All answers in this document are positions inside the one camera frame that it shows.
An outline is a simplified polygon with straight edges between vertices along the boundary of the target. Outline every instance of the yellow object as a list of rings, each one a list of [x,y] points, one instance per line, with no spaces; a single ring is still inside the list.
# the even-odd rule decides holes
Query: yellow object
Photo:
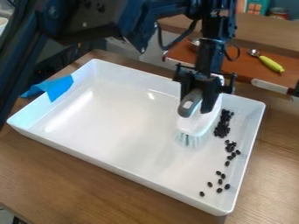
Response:
[[[273,71],[277,73],[283,73],[285,71],[280,64],[276,63],[272,59],[267,58],[265,56],[260,56],[259,58],[262,61],[262,63],[264,63],[267,67],[271,68]]]

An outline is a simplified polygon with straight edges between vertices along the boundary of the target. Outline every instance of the wooden table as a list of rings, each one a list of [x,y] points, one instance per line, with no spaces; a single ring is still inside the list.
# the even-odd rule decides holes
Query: wooden table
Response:
[[[92,58],[171,77],[172,72],[112,53],[94,51],[63,69],[71,73]],[[268,109],[254,146],[235,211],[228,224],[296,224],[299,221],[299,108],[262,89],[237,84],[237,94]],[[19,100],[13,112],[27,101]],[[215,217],[71,157],[4,127],[0,132],[0,202],[33,223],[210,224]]]
[[[174,33],[182,33],[190,23],[191,20],[183,15],[159,20],[163,30]],[[299,58],[298,22],[239,13],[237,25],[235,41],[238,45]],[[192,35],[201,36],[200,30],[201,22]]]

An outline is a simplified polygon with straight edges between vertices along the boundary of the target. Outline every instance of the blue painter's tape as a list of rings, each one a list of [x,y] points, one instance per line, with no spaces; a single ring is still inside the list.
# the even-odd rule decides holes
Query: blue painter's tape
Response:
[[[64,94],[73,84],[72,75],[59,78],[56,80],[45,80],[37,85],[32,86],[27,92],[21,95],[22,98],[27,98],[32,95],[47,92],[51,102],[54,102],[62,94]]]

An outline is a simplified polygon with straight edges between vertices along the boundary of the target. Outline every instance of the spoon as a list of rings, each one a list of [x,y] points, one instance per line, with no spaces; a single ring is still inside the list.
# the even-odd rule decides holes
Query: spoon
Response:
[[[278,64],[277,62],[273,61],[270,58],[267,58],[266,56],[261,56],[260,52],[256,49],[249,49],[248,54],[259,58],[262,61],[262,63],[264,63],[265,66],[267,66],[268,68],[272,69],[273,71],[279,74],[285,71],[280,64]]]

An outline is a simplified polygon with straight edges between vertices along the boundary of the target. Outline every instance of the brush handle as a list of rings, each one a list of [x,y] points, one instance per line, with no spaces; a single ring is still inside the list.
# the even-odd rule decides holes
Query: brush handle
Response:
[[[177,112],[180,116],[188,118],[202,101],[203,92],[199,88],[194,88],[187,94],[178,106]]]

